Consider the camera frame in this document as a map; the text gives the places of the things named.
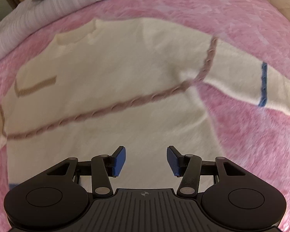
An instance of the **black circular pad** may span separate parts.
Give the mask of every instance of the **black circular pad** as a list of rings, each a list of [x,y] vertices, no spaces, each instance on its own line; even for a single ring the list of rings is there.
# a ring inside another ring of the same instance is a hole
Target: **black circular pad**
[[[36,207],[49,207],[62,199],[62,193],[52,187],[40,187],[27,194],[27,202]]]
[[[286,209],[278,190],[260,179],[242,176],[227,176],[209,187],[201,205],[217,223],[239,230],[269,228],[280,222]]]
[[[229,201],[238,208],[254,209],[264,203],[264,197],[256,190],[241,188],[229,193]]]
[[[13,188],[5,196],[4,208],[15,226],[50,230],[77,219],[88,202],[84,188],[54,176],[46,182],[29,180]]]

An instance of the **bed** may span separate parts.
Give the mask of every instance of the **bed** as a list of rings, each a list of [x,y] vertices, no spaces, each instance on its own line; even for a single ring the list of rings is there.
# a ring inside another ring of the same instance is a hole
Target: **bed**
[[[32,32],[18,35],[14,42],[2,37],[4,31],[12,34],[6,26],[20,31],[24,25],[17,24],[15,15],[0,25],[0,45],[7,52],[0,52],[0,101],[18,69],[41,53],[56,33],[78,28],[92,18],[151,17],[176,22],[215,35],[290,79],[290,22],[266,0],[103,0],[84,4],[49,24],[27,25]],[[32,3],[25,1],[22,6],[20,14]],[[280,229],[290,232],[290,116],[232,99],[202,82],[196,87],[226,157],[285,196],[287,211]],[[4,147],[0,150],[0,232],[10,228],[2,205],[9,189],[7,159]]]

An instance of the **cream knit sweater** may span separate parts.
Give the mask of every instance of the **cream knit sweater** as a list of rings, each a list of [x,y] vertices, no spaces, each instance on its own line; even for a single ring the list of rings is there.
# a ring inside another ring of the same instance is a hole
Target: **cream knit sweater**
[[[290,114],[290,81],[205,33],[139,18],[93,20],[56,35],[22,66],[0,107],[9,182],[124,145],[127,160],[114,188],[176,188],[167,146],[204,160],[223,155],[193,86],[201,80]]]

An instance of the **logo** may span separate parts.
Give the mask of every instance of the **logo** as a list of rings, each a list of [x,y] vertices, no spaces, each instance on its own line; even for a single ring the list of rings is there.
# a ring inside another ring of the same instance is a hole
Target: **logo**
[[[148,193],[148,192],[146,192],[146,191],[144,191],[144,192],[142,192],[141,193],[141,195],[143,195],[143,196],[147,196],[147,195],[149,195],[150,193]]]

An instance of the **brown cable knit stripe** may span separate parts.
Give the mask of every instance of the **brown cable knit stripe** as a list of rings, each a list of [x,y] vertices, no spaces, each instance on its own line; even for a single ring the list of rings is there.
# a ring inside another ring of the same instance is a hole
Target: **brown cable knit stripe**
[[[52,78],[48,78],[46,80],[43,80],[37,84],[35,84],[34,86],[31,86],[31,87],[28,87],[28,88],[24,88],[24,89],[18,89],[18,86],[17,86],[17,81],[15,80],[15,83],[14,83],[14,89],[15,89],[15,93],[16,93],[16,96],[19,98],[19,97],[24,97],[24,96],[27,96],[31,93],[34,93],[44,87],[47,87],[47,86],[50,86],[50,85],[53,85],[56,83],[56,76],[52,77]]]
[[[47,130],[53,130],[58,126],[63,126],[63,125],[69,124],[71,122],[84,121],[88,118],[100,117],[100,116],[106,115],[106,114],[111,113],[111,112],[120,112],[120,111],[123,111],[129,107],[135,107],[135,106],[144,105],[144,104],[147,104],[150,102],[159,101],[159,100],[168,98],[172,95],[175,95],[175,94],[178,94],[181,92],[185,92],[192,84],[193,84],[193,80],[186,80],[175,87],[172,87],[170,89],[167,89],[167,90],[164,90],[164,91],[161,91],[158,93],[153,93],[153,94],[149,94],[149,95],[145,95],[145,96],[139,96],[137,98],[133,98],[133,99],[130,99],[130,100],[125,101],[125,102],[118,102],[114,105],[111,105],[111,106],[108,106],[105,108],[96,109],[96,110],[93,110],[93,111],[90,111],[87,113],[81,113],[78,115],[67,117],[67,118],[58,120],[54,123],[47,124],[43,127],[31,130],[29,132],[10,134],[10,135],[8,135],[8,140],[30,138],[32,136],[41,134]]]
[[[216,54],[217,41],[218,41],[218,38],[213,36],[211,39],[210,46],[207,50],[207,57],[204,60],[204,66],[200,70],[197,77],[195,78],[196,81],[202,81],[206,77],[208,72],[210,71],[210,69],[213,65],[213,60],[214,60],[215,54]]]
[[[157,93],[153,93],[153,94],[149,94],[149,95],[145,95],[145,96],[139,96],[137,98],[133,98],[133,99],[125,101],[125,102],[118,102],[118,103],[111,105],[109,107],[96,109],[96,110],[93,110],[93,111],[90,111],[87,113],[81,113],[79,115],[67,117],[67,118],[58,120],[52,124],[48,124],[48,125],[45,125],[43,127],[31,130],[29,132],[10,134],[10,135],[8,135],[7,138],[8,138],[8,140],[30,138],[32,136],[41,134],[47,130],[53,130],[59,126],[66,125],[66,124],[69,124],[71,122],[84,121],[88,118],[100,117],[100,116],[109,114],[111,112],[120,112],[120,111],[123,111],[129,107],[141,106],[141,105],[144,105],[144,104],[147,104],[150,102],[155,102],[155,101],[159,101],[159,100],[168,98],[168,97],[175,95],[175,94],[178,94],[178,93],[185,92],[190,86],[192,86],[194,84],[194,82],[202,81],[206,77],[209,70],[211,69],[212,64],[213,64],[213,60],[215,57],[215,53],[216,53],[217,40],[218,40],[217,37],[213,37],[211,39],[209,49],[207,50],[207,57],[204,60],[204,66],[201,69],[201,71],[199,72],[199,74],[197,75],[197,77],[193,80],[186,80],[175,87],[172,87],[170,89],[167,89],[167,90],[164,90],[161,92],[157,92]]]

